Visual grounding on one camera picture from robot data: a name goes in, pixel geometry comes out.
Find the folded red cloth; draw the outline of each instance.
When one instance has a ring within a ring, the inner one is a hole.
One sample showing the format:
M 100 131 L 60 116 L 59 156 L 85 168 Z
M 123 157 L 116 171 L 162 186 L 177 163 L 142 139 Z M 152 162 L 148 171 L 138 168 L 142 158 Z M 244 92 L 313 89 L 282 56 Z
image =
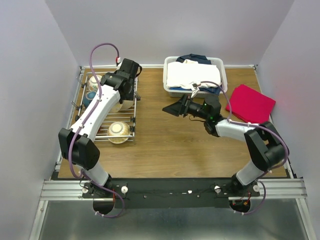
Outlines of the folded red cloth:
M 262 124 L 269 120 L 269 115 L 276 101 L 246 86 L 236 87 L 230 98 L 232 113 L 246 123 Z

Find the white cloth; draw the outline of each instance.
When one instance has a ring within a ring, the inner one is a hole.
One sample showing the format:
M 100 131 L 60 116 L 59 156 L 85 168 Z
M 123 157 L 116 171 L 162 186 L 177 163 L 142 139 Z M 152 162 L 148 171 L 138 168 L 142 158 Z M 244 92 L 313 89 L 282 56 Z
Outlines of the white cloth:
M 220 71 L 216 65 L 185 64 L 178 61 L 170 62 L 167 66 L 166 87 L 191 89 L 192 82 L 211 81 L 221 85 Z M 202 88 L 216 88 L 212 83 L 203 83 Z

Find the gray floor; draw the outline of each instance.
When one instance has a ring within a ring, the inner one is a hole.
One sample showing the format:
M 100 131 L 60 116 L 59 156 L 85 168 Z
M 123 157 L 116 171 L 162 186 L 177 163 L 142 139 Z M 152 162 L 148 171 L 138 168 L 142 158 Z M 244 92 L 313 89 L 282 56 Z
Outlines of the gray floor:
M 266 200 L 248 216 L 221 208 L 130 209 L 94 215 L 89 201 L 50 202 L 41 240 L 304 240 L 296 201 Z

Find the wooden table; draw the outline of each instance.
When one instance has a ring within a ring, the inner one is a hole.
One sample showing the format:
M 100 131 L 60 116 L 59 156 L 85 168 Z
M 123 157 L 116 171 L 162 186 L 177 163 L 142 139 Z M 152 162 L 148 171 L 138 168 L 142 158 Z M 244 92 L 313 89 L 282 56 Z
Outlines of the wooden table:
M 226 76 L 229 97 L 240 84 L 260 91 L 255 72 L 251 68 L 227 68 Z M 178 100 L 164 90 L 162 68 L 146 68 L 142 71 L 138 93 L 141 101 L 137 103 L 135 144 L 96 144 L 100 150 L 99 161 L 112 177 L 231 177 L 250 160 L 245 142 L 211 136 L 207 134 L 202 122 L 190 121 L 188 117 L 175 117 L 162 111 L 163 107 Z M 225 110 L 226 100 L 223 95 L 219 99 L 221 114 L 226 117 L 229 113 Z M 285 177 L 285 169 L 275 169 L 270 176 Z M 65 159 L 58 177 L 72 178 Z

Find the white wall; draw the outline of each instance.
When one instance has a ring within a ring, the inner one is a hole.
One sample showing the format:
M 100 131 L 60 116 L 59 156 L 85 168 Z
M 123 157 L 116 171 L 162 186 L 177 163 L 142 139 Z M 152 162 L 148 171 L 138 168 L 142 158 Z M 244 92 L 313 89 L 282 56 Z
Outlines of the white wall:
M 46 0 L 78 64 L 93 46 L 111 42 L 122 57 L 163 64 L 189 53 L 225 64 L 260 62 L 293 0 Z M 94 54 L 114 64 L 115 53 Z
M 77 62 L 44 0 L 0 2 L 0 239 L 28 239 Z
M 303 175 L 320 238 L 320 1 L 296 0 L 258 66 L 261 88 L 276 100 L 274 123 Z

